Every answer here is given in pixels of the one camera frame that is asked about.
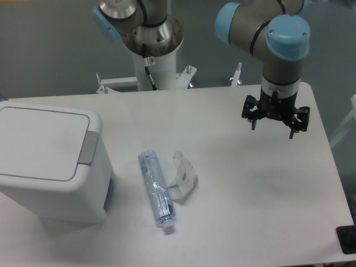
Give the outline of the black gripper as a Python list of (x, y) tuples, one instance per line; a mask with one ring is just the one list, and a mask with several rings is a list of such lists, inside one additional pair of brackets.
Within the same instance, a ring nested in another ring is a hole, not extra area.
[(278, 90), (261, 86), (260, 100), (247, 95), (241, 116), (251, 123), (252, 130), (256, 128), (257, 120), (263, 118), (282, 120), (290, 128), (289, 138), (292, 139), (295, 133), (307, 131), (310, 107), (295, 107), (297, 92), (288, 97), (280, 95), (281, 92)]

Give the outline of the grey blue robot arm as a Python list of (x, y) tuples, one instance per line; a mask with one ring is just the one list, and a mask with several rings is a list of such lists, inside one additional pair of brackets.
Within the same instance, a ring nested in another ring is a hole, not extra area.
[[(230, 2), (219, 10), (215, 33), (263, 63), (259, 98), (248, 96), (242, 117), (252, 125), (268, 118), (283, 122), (292, 134), (308, 129), (310, 109), (295, 101), (309, 52), (310, 27), (299, 13), (308, 1)], [(180, 22), (169, 14), (167, 1), (101, 1), (92, 10), (101, 32), (122, 40), (136, 60), (136, 78), (141, 91), (178, 87), (176, 64), (164, 64), (183, 41)]]

